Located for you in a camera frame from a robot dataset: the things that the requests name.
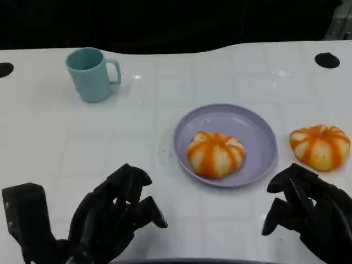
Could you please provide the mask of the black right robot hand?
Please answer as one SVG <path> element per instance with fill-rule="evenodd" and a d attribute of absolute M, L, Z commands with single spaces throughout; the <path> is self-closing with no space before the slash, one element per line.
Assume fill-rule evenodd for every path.
<path fill-rule="evenodd" d="M 276 198 L 266 216 L 262 235 L 277 226 L 300 234 L 302 243 L 325 263 L 351 263 L 351 197 L 296 163 L 276 174 L 268 193 Z"/>

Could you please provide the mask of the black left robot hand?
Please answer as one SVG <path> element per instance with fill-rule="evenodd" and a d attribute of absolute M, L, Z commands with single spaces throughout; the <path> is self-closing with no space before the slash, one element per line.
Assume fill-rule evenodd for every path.
<path fill-rule="evenodd" d="M 51 231 L 43 186 L 25 183 L 2 191 L 9 234 L 25 263 L 109 263 L 131 243 L 137 229 L 168 224 L 154 199 L 141 198 L 152 183 L 142 169 L 128 164 L 88 193 L 71 219 L 66 239 Z"/>

